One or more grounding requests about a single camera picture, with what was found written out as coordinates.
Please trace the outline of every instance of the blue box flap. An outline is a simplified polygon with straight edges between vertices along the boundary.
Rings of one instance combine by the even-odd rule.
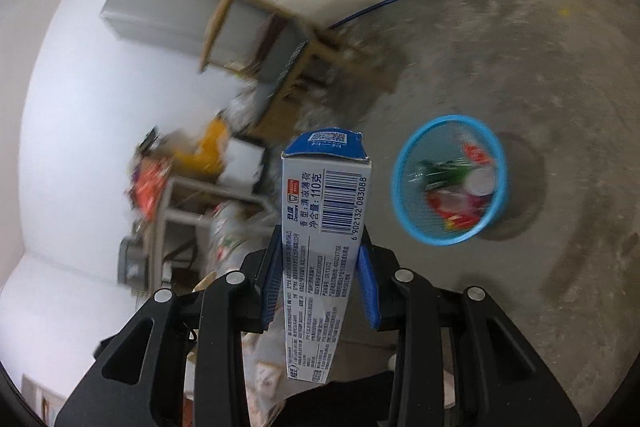
[[[321,154],[360,162],[369,161],[362,147],[362,134],[339,127],[306,132],[282,152],[282,157]]]

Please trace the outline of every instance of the blue basket rim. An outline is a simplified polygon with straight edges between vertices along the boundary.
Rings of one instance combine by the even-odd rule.
[[[406,162],[409,151],[414,147],[415,143],[422,137],[423,134],[427,133],[434,127],[439,125],[443,125],[444,123],[449,122],[457,122],[463,123],[471,127],[474,131],[478,132],[482,135],[482,137],[489,142],[492,149],[492,157],[494,158],[496,164],[497,171],[497,187],[495,190],[494,197],[489,204],[489,208],[486,210],[484,215],[481,217],[480,221],[476,224],[476,226],[472,227],[466,232],[461,233],[460,235],[456,235],[454,237],[447,237],[446,239],[441,239],[437,237],[432,237],[431,235],[427,235],[424,232],[421,232],[418,227],[414,225],[412,220],[407,216],[404,211],[404,207],[401,203],[400,197],[400,185],[401,185],[401,174],[404,169],[404,163]],[[476,120],[471,116],[465,116],[463,114],[448,114],[446,116],[441,116],[439,118],[434,118],[434,120],[428,121],[424,124],[420,129],[414,132],[409,140],[402,147],[401,152],[398,155],[398,159],[396,160],[396,165],[394,166],[394,175],[392,178],[392,203],[394,206],[394,210],[396,211],[396,216],[398,217],[402,227],[414,238],[422,243],[426,243],[427,245],[433,245],[434,247],[446,247],[449,245],[455,245],[456,243],[462,243],[462,241],[466,241],[467,239],[473,237],[478,232],[480,232],[484,227],[486,227],[489,222],[497,215],[498,211],[500,211],[502,204],[506,198],[507,194],[507,161],[504,156],[504,151],[502,150],[502,145],[500,144],[500,140],[498,140],[497,136],[489,129],[486,124],[482,123],[480,120]]]

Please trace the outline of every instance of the red logo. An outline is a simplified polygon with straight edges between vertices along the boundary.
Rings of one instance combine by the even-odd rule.
[[[300,194],[300,182],[298,180],[287,180],[287,203],[298,203]]]

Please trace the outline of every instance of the yellow object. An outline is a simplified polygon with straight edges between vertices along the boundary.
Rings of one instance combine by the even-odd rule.
[[[175,158],[189,170],[211,176],[220,174],[224,168],[223,160],[229,133],[222,118],[214,118],[207,126],[204,137],[194,154],[175,153]]]

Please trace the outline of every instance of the toothpaste box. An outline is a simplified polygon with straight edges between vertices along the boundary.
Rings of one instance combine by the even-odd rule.
[[[360,133],[308,132],[282,153],[289,378],[326,382],[353,283],[370,179]]]

